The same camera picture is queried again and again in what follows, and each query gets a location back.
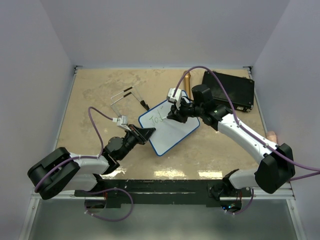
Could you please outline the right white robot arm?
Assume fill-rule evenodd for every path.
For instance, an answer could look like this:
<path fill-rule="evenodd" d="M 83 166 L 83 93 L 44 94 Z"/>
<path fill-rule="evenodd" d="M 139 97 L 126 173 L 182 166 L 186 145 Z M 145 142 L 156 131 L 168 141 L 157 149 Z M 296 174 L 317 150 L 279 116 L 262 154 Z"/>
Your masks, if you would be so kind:
<path fill-rule="evenodd" d="M 181 89 L 170 88 L 166 99 L 172 105 L 167 118 L 179 123 L 201 118 L 207 126 L 231 138 L 258 163 L 257 169 L 235 169 L 228 173 L 218 190 L 230 197 L 246 187 L 259 187 L 273 194 L 296 174 L 293 151 L 287 144 L 277 145 L 249 128 L 230 108 L 217 104 L 206 85 L 196 85 L 192 94 L 190 100 L 182 95 Z"/>

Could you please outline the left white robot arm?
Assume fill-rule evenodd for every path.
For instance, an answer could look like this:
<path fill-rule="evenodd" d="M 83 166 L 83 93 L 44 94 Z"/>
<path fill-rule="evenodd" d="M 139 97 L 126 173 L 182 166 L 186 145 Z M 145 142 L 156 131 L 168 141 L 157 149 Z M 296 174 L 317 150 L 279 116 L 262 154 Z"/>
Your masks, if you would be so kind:
<path fill-rule="evenodd" d="M 34 192 L 44 200 L 62 191 L 83 190 L 99 196 L 104 190 L 101 175 L 114 172 L 136 145 L 145 145 L 156 131 L 154 127 L 128 126 L 124 137 L 112 137 L 100 155 L 78 155 L 59 147 L 32 166 L 27 176 Z"/>

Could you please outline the blue framed whiteboard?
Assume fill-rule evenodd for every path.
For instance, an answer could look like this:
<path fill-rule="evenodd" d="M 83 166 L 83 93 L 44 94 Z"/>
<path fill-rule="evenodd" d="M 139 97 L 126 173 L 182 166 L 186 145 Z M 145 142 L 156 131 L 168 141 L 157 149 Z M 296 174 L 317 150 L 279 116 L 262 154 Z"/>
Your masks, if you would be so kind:
<path fill-rule="evenodd" d="M 161 119 L 168 115 L 171 105 L 164 100 L 138 117 L 142 128 L 156 128 L 149 142 L 159 157 L 166 154 L 200 126 L 200 121 L 196 117 L 188 118 L 186 123 Z"/>

